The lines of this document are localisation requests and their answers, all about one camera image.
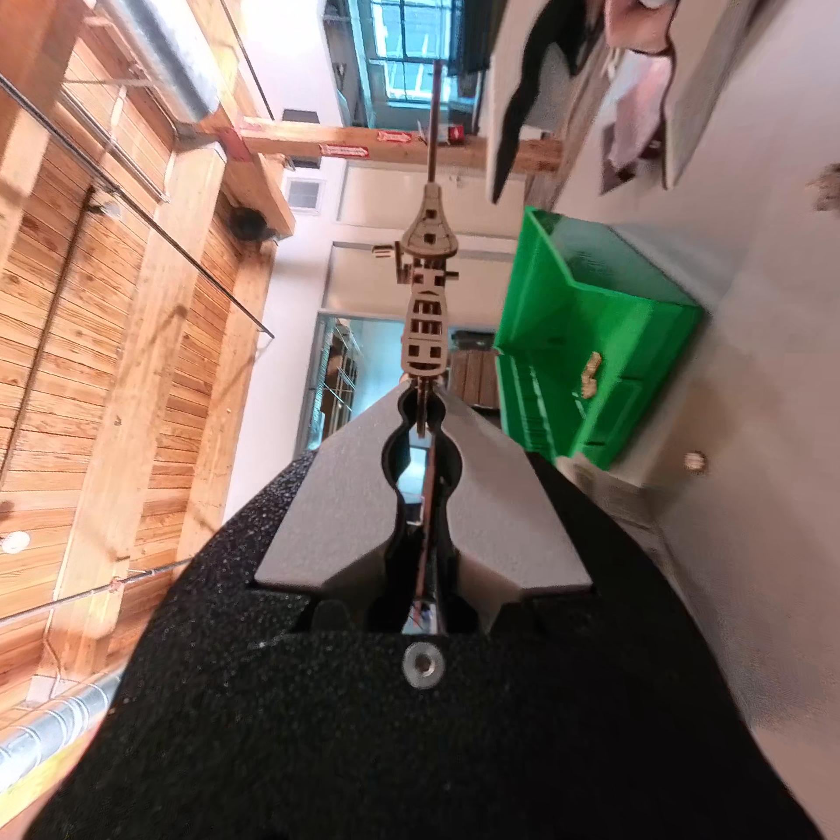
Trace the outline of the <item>white wall vent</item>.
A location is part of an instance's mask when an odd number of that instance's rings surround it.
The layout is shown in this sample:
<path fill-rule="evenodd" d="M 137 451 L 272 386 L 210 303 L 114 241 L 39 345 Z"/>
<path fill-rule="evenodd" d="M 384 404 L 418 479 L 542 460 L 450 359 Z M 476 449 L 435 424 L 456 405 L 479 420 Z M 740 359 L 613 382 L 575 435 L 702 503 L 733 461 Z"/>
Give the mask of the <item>white wall vent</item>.
<path fill-rule="evenodd" d="M 282 189 L 295 216 L 321 214 L 323 198 L 327 191 L 327 183 L 323 179 L 289 175 Z"/>

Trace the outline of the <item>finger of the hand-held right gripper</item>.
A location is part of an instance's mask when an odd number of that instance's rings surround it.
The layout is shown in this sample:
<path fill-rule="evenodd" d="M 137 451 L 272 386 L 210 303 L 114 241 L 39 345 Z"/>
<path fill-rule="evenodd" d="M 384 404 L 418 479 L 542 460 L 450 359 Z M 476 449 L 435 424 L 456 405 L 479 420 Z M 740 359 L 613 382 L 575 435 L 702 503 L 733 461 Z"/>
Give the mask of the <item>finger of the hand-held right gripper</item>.
<path fill-rule="evenodd" d="M 663 187 L 675 188 L 704 133 L 756 1 L 681 1 L 668 36 L 673 75 L 663 100 Z"/>
<path fill-rule="evenodd" d="M 630 182 L 640 162 L 659 160 L 665 151 L 665 94 L 671 82 L 668 55 L 628 55 L 633 78 L 602 133 L 600 194 Z"/>

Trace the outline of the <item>glass door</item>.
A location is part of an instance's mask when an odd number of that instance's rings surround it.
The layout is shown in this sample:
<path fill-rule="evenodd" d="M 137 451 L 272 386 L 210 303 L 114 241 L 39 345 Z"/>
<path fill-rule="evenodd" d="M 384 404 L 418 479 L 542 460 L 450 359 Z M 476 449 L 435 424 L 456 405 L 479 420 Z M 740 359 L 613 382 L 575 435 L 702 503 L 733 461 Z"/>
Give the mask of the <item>glass door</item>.
<path fill-rule="evenodd" d="M 295 455 L 318 448 L 399 384 L 402 335 L 396 320 L 318 315 Z"/>

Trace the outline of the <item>wooden ceiling beam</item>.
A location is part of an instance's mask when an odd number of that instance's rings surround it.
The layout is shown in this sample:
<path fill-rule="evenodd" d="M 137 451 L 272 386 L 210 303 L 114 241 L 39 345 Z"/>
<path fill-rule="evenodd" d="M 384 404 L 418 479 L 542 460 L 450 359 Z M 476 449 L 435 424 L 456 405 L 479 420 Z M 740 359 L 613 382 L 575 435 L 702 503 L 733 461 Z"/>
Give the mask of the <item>wooden ceiling beam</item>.
<path fill-rule="evenodd" d="M 170 201 L 154 221 L 196 261 L 203 257 L 224 182 L 221 143 L 200 139 L 175 152 Z M 60 598 L 123 579 L 132 569 L 154 458 L 199 271 L 150 229 L 117 376 L 80 491 L 56 582 Z M 38 674 L 81 682 L 103 670 L 123 588 L 58 606 L 45 626 Z"/>

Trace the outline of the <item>silver ventilation duct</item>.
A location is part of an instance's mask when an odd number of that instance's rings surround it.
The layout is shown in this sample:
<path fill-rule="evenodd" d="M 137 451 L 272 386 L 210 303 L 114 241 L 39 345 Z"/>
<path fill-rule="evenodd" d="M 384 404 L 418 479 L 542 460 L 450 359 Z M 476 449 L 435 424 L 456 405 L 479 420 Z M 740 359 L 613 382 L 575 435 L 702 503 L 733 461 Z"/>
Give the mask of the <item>silver ventilation duct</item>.
<path fill-rule="evenodd" d="M 1 791 L 69 747 L 109 711 L 126 665 L 88 681 L 65 680 L 64 690 L 26 712 L 1 737 Z"/>
<path fill-rule="evenodd" d="M 220 105 L 223 80 L 186 1 L 99 1 L 177 122 L 200 123 Z"/>

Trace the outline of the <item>black round ceiling fixture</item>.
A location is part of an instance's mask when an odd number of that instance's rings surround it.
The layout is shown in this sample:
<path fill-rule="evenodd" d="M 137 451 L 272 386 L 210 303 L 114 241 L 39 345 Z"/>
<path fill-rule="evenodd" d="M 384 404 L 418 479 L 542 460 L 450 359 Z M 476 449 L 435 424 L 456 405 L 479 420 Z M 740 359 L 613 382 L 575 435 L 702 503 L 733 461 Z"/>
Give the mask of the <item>black round ceiling fixture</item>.
<path fill-rule="evenodd" d="M 268 225 L 263 213 L 246 206 L 231 208 L 227 217 L 227 229 L 234 238 L 245 244 L 260 245 L 273 239 L 276 234 Z"/>

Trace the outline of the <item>brown wooden piece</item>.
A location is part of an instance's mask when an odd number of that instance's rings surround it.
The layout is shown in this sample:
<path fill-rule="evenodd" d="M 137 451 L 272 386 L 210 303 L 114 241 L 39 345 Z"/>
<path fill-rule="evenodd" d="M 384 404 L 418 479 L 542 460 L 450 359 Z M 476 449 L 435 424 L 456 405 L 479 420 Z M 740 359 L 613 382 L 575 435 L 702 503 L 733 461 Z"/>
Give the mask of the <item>brown wooden piece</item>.
<path fill-rule="evenodd" d="M 839 212 L 839 163 L 831 163 L 806 185 L 813 191 L 812 206 L 817 212 Z"/>

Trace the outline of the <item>dark cloth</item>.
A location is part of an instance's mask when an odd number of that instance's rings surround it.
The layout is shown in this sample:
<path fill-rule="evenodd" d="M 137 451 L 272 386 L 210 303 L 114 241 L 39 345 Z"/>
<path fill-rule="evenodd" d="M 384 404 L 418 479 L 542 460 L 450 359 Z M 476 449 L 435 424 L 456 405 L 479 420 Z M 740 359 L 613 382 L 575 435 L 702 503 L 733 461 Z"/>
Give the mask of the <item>dark cloth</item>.
<path fill-rule="evenodd" d="M 498 203 L 523 128 L 553 132 L 603 31 L 604 2 L 510 1 L 490 55 L 486 197 Z"/>

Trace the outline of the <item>wooden bench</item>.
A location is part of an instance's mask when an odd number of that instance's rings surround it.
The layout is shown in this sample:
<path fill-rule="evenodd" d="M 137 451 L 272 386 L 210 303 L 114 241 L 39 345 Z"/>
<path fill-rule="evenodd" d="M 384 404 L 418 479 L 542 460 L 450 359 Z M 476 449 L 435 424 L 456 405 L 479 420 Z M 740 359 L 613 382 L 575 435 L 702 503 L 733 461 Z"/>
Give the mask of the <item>wooden bench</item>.
<path fill-rule="evenodd" d="M 501 402 L 494 350 L 457 350 L 450 356 L 448 390 L 473 408 L 499 412 Z"/>

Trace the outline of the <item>person's right hand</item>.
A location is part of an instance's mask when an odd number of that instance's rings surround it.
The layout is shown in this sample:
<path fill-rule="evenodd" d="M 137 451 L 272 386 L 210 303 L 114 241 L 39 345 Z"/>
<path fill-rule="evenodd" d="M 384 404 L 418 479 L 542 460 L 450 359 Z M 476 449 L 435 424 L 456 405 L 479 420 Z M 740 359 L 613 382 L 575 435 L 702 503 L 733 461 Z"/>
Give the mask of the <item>person's right hand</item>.
<path fill-rule="evenodd" d="M 659 55 L 669 47 L 678 1 L 605 1 L 605 42 L 612 49 Z"/>

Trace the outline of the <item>wooden column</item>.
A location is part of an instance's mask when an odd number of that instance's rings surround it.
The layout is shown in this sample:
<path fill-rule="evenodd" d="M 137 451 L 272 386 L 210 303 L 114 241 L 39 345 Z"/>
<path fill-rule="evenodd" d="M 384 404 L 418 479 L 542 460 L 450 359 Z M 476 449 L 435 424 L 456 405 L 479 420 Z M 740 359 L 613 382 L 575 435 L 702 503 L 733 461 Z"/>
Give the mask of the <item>wooden column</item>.
<path fill-rule="evenodd" d="M 322 157 L 319 144 L 355 144 L 369 149 L 368 161 L 407 165 L 424 165 L 427 162 L 427 146 L 418 132 L 411 132 L 414 140 L 410 144 L 377 143 L 377 129 L 247 117 L 240 119 L 236 131 L 246 148 L 258 154 Z M 516 174 L 554 173 L 559 169 L 562 158 L 562 143 L 559 140 L 521 140 L 512 171 Z"/>

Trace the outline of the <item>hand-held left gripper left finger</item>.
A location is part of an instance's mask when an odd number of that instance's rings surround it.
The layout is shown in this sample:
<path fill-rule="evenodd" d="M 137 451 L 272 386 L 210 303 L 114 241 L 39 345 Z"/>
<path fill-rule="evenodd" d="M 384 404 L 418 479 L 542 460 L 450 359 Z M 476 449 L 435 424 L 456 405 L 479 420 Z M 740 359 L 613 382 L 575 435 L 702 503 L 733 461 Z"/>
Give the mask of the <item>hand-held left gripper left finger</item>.
<path fill-rule="evenodd" d="M 397 481 L 410 464 L 407 383 L 323 443 L 255 572 L 254 584 L 337 602 L 350 623 L 401 632 L 415 598 L 422 533 Z"/>

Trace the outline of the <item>large window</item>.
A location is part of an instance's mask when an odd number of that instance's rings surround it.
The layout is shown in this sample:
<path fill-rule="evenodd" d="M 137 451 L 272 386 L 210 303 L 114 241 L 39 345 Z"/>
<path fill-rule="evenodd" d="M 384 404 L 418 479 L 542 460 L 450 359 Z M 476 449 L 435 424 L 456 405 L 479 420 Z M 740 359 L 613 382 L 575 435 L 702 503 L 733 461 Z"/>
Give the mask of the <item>large window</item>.
<path fill-rule="evenodd" d="M 444 64 L 442 106 L 467 112 L 477 105 L 479 76 L 457 63 L 466 2 L 351 1 L 349 9 L 371 120 L 386 124 L 426 109 L 437 60 Z"/>

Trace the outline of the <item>green plastic bin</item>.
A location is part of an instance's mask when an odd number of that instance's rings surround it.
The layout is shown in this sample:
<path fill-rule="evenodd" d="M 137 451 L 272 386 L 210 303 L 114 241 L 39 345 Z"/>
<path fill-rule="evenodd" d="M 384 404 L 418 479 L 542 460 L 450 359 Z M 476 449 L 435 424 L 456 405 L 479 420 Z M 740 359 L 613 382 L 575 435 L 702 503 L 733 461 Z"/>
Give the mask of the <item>green plastic bin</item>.
<path fill-rule="evenodd" d="M 608 470 L 705 317 L 611 227 L 526 207 L 495 339 L 503 430 L 549 461 Z M 603 363 L 584 401 L 593 351 Z"/>

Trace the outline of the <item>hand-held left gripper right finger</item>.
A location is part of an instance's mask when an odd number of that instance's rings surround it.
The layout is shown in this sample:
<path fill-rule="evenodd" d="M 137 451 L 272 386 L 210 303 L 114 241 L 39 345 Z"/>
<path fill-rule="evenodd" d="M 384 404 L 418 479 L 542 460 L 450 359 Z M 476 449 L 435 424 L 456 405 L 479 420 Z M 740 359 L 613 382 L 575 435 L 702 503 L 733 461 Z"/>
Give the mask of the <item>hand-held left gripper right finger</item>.
<path fill-rule="evenodd" d="M 427 424 L 425 632 L 488 634 L 506 607 L 591 593 L 525 450 L 437 385 Z"/>

